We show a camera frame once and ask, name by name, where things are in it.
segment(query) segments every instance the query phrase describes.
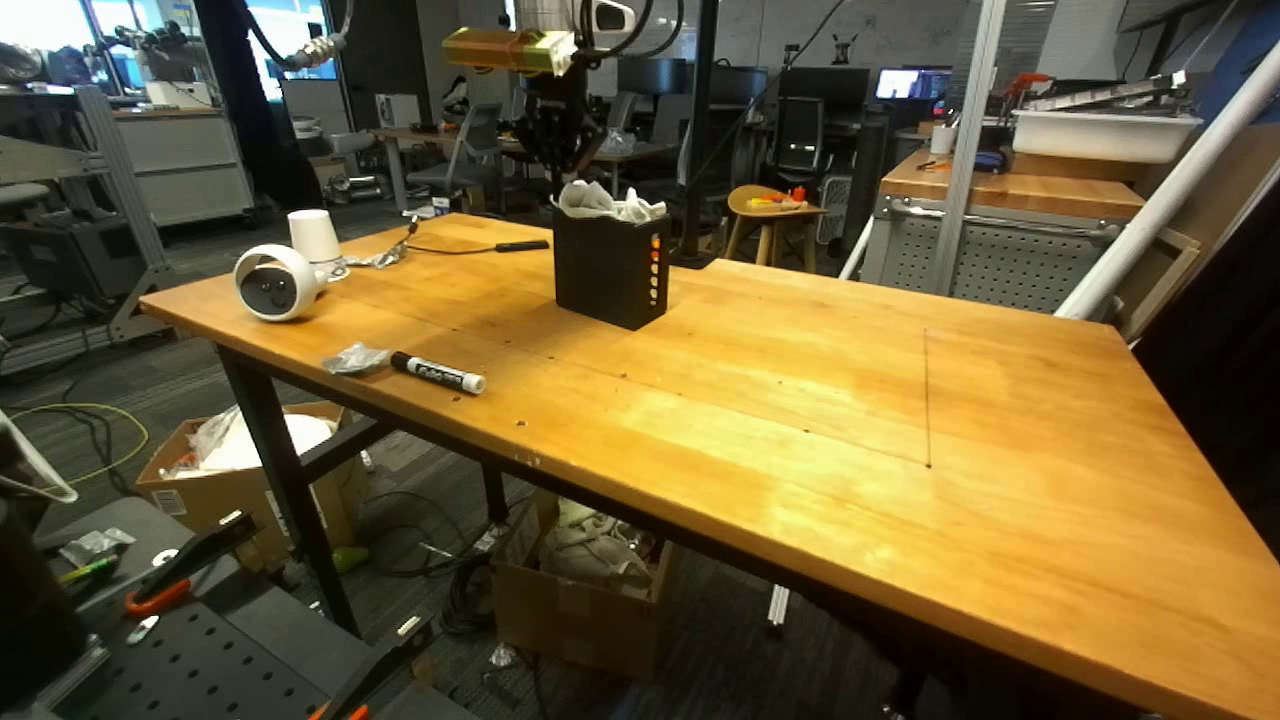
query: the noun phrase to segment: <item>metal pipe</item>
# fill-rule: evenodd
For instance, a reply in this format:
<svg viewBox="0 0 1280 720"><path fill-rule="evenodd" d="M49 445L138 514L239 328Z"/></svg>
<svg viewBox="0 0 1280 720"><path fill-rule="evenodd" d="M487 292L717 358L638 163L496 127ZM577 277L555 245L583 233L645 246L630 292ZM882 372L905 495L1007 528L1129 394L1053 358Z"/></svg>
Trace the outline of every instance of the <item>metal pipe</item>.
<svg viewBox="0 0 1280 720"><path fill-rule="evenodd" d="M879 216L918 216L918 220L943 220L939 209L924 209L924 204L898 204L889 199ZM963 216L963 224L982 224L982 228L1007 228L1007 233L1034 233L1034 236L1071 236L1071 240L1100 240L1109 245L1114 236L1118 224L1039 224L1039 220L1017 220L1017 216Z"/></svg>
<svg viewBox="0 0 1280 720"><path fill-rule="evenodd" d="M717 23L719 23L719 0L701 0L696 12L696 54L690 54L690 117L684 127L684 147L675 157L675 190L684 199L684 233L678 233L678 246L675 246L675 262L707 262L707 257L701 257L696 246L696 224L701 224L701 204L702 204L702 179L701 169L707 160L711 147L711 67L717 67Z"/></svg>
<svg viewBox="0 0 1280 720"><path fill-rule="evenodd" d="M847 280L856 273L856 262L862 259L868 245L872 245L872 228L874 228L874 216L868 216L862 233L856 236L843 268L838 268L838 280Z"/></svg>
<svg viewBox="0 0 1280 720"><path fill-rule="evenodd" d="M1169 172L1157 197L1129 220L1114 245L1086 268L1086 277L1071 289L1071 296L1057 308L1057 317L1084 321L1093 317L1125 273L1144 257L1144 246L1169 228L1169 220L1194 190L1204 172L1220 160L1220 150L1251 124L1254 111L1280 89L1280 45L1265 54L1265 64L1236 89L1228 107L1204 127L1204 134L1189 147L1189 157Z"/></svg>
<svg viewBox="0 0 1280 720"><path fill-rule="evenodd" d="M943 204L943 228L934 236L932 250L932 292L950 296L955 280L955 257L961 257L961 224L966 212L966 186L973 186L973 160L982 133L987 91L994 78L994 52L1001 52L1001 26L1004 26L1004 0L982 0L982 12L976 18L973 58L966 58L966 82L963 82L963 107L961 107L961 141L950 157L950 186Z"/></svg>

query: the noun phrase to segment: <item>computer monitor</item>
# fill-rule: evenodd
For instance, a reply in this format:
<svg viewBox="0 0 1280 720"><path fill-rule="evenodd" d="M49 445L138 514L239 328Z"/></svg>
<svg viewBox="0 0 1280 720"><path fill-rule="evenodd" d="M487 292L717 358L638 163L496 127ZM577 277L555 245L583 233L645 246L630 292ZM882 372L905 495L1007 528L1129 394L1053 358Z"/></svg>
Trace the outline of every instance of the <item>computer monitor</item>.
<svg viewBox="0 0 1280 720"><path fill-rule="evenodd" d="M868 99L868 67L784 67L775 78L781 96L817 96L828 117L860 117Z"/></svg>
<svg viewBox="0 0 1280 720"><path fill-rule="evenodd" d="M898 67L879 67L874 77L874 99L914 99L914 104L934 104L947 96L950 67L939 64L898 64Z"/></svg>

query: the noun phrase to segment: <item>cup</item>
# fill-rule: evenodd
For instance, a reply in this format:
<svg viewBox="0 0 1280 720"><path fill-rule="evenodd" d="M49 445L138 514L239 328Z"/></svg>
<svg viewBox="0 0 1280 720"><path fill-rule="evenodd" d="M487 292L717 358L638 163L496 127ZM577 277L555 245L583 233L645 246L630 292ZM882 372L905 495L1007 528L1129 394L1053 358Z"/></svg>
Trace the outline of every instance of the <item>cup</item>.
<svg viewBox="0 0 1280 720"><path fill-rule="evenodd" d="M927 133L927 157L950 157L950 141L955 141L955 127L950 127L950 124L932 124L932 133Z"/></svg>
<svg viewBox="0 0 1280 720"><path fill-rule="evenodd" d="M313 259L322 280L340 280L349 273L328 209L286 212L286 245Z"/></svg>

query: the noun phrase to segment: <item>paper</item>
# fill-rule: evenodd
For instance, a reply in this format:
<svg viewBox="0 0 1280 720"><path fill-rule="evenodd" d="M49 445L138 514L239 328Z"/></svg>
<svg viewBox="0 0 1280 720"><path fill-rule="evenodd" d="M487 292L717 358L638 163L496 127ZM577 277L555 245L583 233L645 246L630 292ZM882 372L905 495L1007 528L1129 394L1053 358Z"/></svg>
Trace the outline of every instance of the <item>paper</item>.
<svg viewBox="0 0 1280 720"><path fill-rule="evenodd" d="M308 448L322 445L333 436L333 418L322 415L302 415L302 410L286 410L284 415L293 448L302 454ZM208 415L194 430L191 430L191 464L182 468L165 468L165 481L194 481L194 475L220 475L220 470L243 470L243 468L258 468L257 445L249 436L249 422L239 415L239 408L227 408L220 415Z"/></svg>
<svg viewBox="0 0 1280 720"><path fill-rule="evenodd" d="M588 185L588 179L573 179L561 190L561 212L573 220L620 220L620 224L652 224L667 216L667 204L655 199L649 204L645 197L636 197L636 186L629 186L622 199L613 199L607 186Z"/></svg>

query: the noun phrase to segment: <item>red object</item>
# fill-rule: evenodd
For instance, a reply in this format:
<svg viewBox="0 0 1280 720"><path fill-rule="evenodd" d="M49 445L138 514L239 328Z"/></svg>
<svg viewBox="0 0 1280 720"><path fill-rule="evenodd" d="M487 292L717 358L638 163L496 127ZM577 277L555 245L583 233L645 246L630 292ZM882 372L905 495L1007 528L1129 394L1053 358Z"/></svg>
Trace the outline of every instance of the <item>red object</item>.
<svg viewBox="0 0 1280 720"><path fill-rule="evenodd" d="M353 706L353 716L349 720L372 720L372 706L366 704L358 704L358 706Z"/></svg>
<svg viewBox="0 0 1280 720"><path fill-rule="evenodd" d="M167 612L172 603L189 598L191 586L194 586L194 585L182 574L182 580L167 585L165 592L156 592L156 594L147 594L147 598L128 594L123 612L128 612L132 621L160 614L160 612Z"/></svg>

